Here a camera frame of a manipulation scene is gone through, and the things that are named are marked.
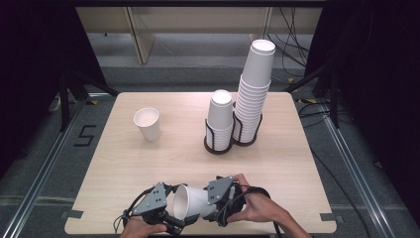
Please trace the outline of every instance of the gray floor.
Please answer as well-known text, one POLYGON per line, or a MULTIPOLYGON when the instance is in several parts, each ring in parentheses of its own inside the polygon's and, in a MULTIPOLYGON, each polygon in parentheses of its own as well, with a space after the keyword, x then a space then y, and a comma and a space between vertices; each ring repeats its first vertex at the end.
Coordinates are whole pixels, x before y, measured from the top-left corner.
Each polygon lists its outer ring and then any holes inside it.
MULTIPOLYGON (((120 91, 212 91, 218 88, 237 90, 239 76, 250 46, 247 35, 157 35, 152 55, 147 64, 139 65, 129 35, 89 35, 108 84, 120 91)), ((311 36, 299 36, 299 42, 310 47, 311 36)), ((297 51, 291 53, 299 58, 297 51)), ((270 91, 282 91, 288 79, 300 79, 303 67, 276 53, 270 91)), ((295 99, 312 98, 311 82, 292 93, 295 99)), ((100 92, 87 87, 89 92, 100 92)), ((96 104, 82 107, 40 196, 20 232, 20 237, 68 237, 64 232, 65 218, 77 196, 84 175, 112 109, 114 99, 101 99, 96 104), (89 147, 75 147, 85 143, 79 138, 83 126, 94 135, 89 147)), ((296 102, 299 110, 307 104, 296 102)), ((386 174, 373 165, 374 154, 361 135, 358 125, 344 106, 340 105, 340 132, 352 151, 367 183, 384 211, 395 237, 420 237, 420 230, 399 198, 386 174)), ((305 108, 303 114, 319 112, 319 105, 305 108)), ((310 147, 323 163, 314 158, 327 197, 338 218, 338 229, 333 234, 315 234, 315 237, 368 237, 362 221, 367 224, 371 237, 380 237, 357 187, 332 139, 323 114, 301 118, 310 147), (340 190, 333 177, 349 197, 340 190), (352 203, 360 212, 358 217, 352 203)), ((58 136, 59 110, 52 112, 39 128, 32 143, 26 148, 28 156, 16 160, 9 172, 0 180, 0 231, 18 208, 22 197, 49 155, 58 136)))

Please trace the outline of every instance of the stack of paper cups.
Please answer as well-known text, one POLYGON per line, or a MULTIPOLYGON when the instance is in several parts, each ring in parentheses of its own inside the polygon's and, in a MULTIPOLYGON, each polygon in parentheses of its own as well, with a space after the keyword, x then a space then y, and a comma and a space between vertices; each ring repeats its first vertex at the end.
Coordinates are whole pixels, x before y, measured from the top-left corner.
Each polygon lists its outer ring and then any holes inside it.
POLYGON ((207 146, 214 151, 228 149, 233 127, 232 94, 223 89, 216 90, 210 100, 207 117, 207 146))
POLYGON ((271 82, 274 52, 275 45, 270 41, 255 40, 251 45, 241 75, 235 108, 233 137, 240 143, 251 142, 260 125, 263 104, 271 82))

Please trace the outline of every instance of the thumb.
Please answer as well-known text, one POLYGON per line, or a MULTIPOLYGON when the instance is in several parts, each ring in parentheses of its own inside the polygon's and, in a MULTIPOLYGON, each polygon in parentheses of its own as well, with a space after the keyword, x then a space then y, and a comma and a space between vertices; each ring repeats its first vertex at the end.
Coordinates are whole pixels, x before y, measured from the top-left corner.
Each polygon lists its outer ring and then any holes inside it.
POLYGON ((163 224, 154 225, 153 232, 160 233, 166 231, 166 226, 163 224))
POLYGON ((235 222, 235 221, 245 220, 245 218, 246 218, 245 212, 241 211, 241 212, 237 212, 237 213, 232 214, 231 216, 229 216, 226 219, 226 221, 228 223, 232 223, 232 222, 235 222))

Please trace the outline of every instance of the finger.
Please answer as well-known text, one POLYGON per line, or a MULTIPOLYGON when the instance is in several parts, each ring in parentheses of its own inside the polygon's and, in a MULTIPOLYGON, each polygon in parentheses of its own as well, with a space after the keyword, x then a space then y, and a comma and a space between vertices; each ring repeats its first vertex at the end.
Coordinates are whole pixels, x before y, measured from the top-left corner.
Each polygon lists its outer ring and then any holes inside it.
POLYGON ((160 233, 166 231, 166 226, 163 224, 154 225, 153 231, 154 233, 160 233))
POLYGON ((245 220, 246 219, 246 214, 245 212, 237 212, 232 214, 231 216, 229 216, 226 221, 228 223, 232 223, 232 222, 236 222, 236 221, 241 221, 241 220, 245 220))
POLYGON ((245 192, 248 190, 248 186, 250 186, 250 184, 248 183, 247 179, 245 178, 243 174, 235 175, 234 180, 239 183, 239 185, 241 186, 242 192, 245 192))

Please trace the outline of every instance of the black wire cup holder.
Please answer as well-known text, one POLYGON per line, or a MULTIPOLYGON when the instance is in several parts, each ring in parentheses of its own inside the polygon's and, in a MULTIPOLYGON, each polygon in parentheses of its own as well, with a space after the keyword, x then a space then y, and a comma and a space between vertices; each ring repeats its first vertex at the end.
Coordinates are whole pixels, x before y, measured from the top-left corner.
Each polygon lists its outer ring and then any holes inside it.
POLYGON ((233 143, 235 145, 237 145, 237 146, 240 146, 240 147, 247 147, 247 146, 252 145, 256 141, 256 139, 257 139, 257 133, 259 132, 259 128, 260 128, 260 124, 262 123, 262 120, 263 120, 263 115, 261 114, 261 116, 260 116, 260 122, 259 122, 259 125, 257 127, 256 133, 254 134, 253 139, 250 142, 244 143, 244 142, 241 142, 242 130, 244 128, 244 125, 243 125, 242 121, 235 115, 235 112, 234 112, 234 130, 233 130, 233 133, 232 133, 232 141, 233 141, 233 143), (233 135, 234 135, 234 132, 235 132, 235 127, 237 126, 237 122, 238 122, 238 124, 240 126, 240 131, 239 131, 238 140, 235 140, 235 138, 234 138, 233 135))
POLYGON ((207 144, 207 136, 209 136, 208 134, 207 134, 207 130, 206 130, 206 136, 204 137, 204 148, 206 148, 206 150, 209 152, 209 153, 211 153, 211 154, 213 154, 213 155, 223 155, 223 154, 226 154, 228 151, 230 151, 231 149, 232 149, 232 145, 233 145, 233 141, 232 141, 232 139, 233 139, 233 135, 234 135, 234 131, 235 131, 235 121, 233 122, 233 127, 232 127, 232 133, 231 133, 231 139, 229 140, 229 146, 228 146, 228 148, 226 148, 225 150, 223 150, 223 151, 217 151, 217 150, 215 150, 214 149, 214 131, 213 131, 213 129, 209 126, 209 124, 208 124, 208 122, 207 122, 207 119, 205 119, 205 122, 206 122, 206 128, 207 129, 209 129, 209 131, 210 131, 210 133, 211 133, 211 137, 212 137, 212 140, 211 140, 211 142, 212 142, 212 146, 210 147, 208 144, 207 144))

